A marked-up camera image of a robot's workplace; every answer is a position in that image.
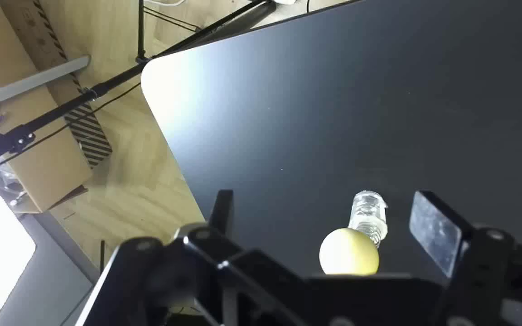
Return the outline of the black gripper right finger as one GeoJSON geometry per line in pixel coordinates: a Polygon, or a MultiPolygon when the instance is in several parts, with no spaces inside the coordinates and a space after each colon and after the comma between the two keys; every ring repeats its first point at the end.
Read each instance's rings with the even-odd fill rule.
{"type": "Polygon", "coordinates": [[[410,234],[446,278],[454,276],[463,243],[474,232],[475,229],[434,193],[414,194],[410,234]]]}

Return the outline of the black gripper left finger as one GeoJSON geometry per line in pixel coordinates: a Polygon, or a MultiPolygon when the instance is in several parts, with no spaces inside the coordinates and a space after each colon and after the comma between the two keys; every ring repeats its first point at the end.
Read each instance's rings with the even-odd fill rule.
{"type": "Polygon", "coordinates": [[[234,193],[233,191],[220,191],[214,202],[214,209],[209,220],[209,225],[222,234],[229,231],[229,223],[233,218],[234,209],[234,193]]]}

